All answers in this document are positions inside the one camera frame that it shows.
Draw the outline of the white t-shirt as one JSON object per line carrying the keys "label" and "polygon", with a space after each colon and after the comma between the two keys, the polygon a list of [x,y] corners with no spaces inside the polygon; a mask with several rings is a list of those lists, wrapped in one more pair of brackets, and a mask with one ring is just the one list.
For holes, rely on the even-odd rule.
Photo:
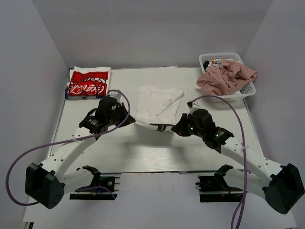
{"label": "white t-shirt", "polygon": [[176,113],[183,96],[184,92],[175,88],[141,87],[135,115],[136,124],[159,132],[171,131],[176,124]]}

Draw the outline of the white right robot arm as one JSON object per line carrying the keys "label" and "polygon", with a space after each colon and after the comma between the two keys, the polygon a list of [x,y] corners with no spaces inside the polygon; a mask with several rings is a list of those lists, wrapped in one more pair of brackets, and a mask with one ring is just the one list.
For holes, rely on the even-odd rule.
{"label": "white right robot arm", "polygon": [[212,179],[218,188],[245,189],[263,198],[281,214],[287,214],[305,193],[296,166],[283,166],[246,148],[231,132],[216,126],[205,109],[193,108],[188,114],[182,114],[180,121],[171,130],[183,137],[197,136],[208,148],[244,166],[243,171],[231,165],[221,166]]}

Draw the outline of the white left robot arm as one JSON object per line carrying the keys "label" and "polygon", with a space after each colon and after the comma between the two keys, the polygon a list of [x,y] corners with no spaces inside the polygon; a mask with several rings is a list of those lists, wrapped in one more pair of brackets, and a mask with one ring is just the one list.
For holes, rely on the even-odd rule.
{"label": "white left robot arm", "polygon": [[27,167],[25,193],[52,209],[67,193],[100,189],[101,173],[98,169],[81,166],[67,173],[68,168],[101,134],[108,133],[110,126],[123,127],[134,122],[119,96],[102,97],[98,107],[90,110],[79,123],[70,142],[63,144],[38,165],[31,163]]}

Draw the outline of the folded red Coca-Cola t-shirt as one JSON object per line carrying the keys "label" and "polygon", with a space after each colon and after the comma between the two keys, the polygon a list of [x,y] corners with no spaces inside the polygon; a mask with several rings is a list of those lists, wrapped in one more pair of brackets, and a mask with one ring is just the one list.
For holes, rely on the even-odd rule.
{"label": "folded red Coca-Cola t-shirt", "polygon": [[110,85],[111,68],[95,67],[70,69],[66,88],[71,96],[104,96]]}

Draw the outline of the pink t-shirt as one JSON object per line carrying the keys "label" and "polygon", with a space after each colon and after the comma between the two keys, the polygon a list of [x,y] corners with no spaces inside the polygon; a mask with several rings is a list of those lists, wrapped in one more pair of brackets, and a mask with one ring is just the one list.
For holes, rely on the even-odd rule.
{"label": "pink t-shirt", "polygon": [[237,61],[225,60],[217,67],[208,66],[196,85],[203,94],[225,96],[240,91],[245,85],[253,82],[258,75],[244,64]]}

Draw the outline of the white plastic laundry basket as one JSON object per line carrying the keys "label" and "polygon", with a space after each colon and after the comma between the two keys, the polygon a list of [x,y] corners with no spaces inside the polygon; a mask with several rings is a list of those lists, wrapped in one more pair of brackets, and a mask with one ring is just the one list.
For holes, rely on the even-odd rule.
{"label": "white plastic laundry basket", "polygon": [[[206,53],[206,54],[199,55],[198,59],[199,59],[200,67],[201,67],[203,73],[205,73],[205,68],[204,68],[205,61],[210,62],[212,60],[219,61],[219,60],[232,59],[234,61],[237,61],[237,62],[240,62],[243,64],[243,61],[242,61],[240,55],[235,52]],[[254,83],[249,82],[239,92],[235,92],[231,95],[223,95],[220,97],[223,99],[226,99],[226,100],[238,100],[238,99],[242,100],[248,96],[255,95],[255,93],[256,93],[256,89],[255,89]]]}

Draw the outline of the colourful garment in basket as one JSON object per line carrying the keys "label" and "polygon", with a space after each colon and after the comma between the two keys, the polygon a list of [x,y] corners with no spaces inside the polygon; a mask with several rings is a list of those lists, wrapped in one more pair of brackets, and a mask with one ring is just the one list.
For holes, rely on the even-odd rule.
{"label": "colourful garment in basket", "polygon": [[217,67],[221,64],[222,61],[224,61],[224,59],[205,60],[203,63],[203,69],[206,70],[206,68],[209,66]]}

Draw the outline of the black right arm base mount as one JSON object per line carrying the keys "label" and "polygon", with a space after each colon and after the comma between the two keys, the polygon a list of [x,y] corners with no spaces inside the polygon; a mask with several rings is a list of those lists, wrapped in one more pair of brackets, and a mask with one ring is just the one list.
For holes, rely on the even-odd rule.
{"label": "black right arm base mount", "polygon": [[224,180],[214,176],[200,176],[195,185],[198,187],[201,203],[240,202],[243,197],[241,189],[230,187]]}

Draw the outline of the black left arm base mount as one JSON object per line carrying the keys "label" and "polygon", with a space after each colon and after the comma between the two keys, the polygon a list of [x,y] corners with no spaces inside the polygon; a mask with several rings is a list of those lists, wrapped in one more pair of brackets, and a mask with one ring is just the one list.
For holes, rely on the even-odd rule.
{"label": "black left arm base mount", "polygon": [[78,185],[75,192],[71,192],[70,200],[115,200],[119,188],[121,174],[100,174],[99,180],[93,179],[88,185]]}

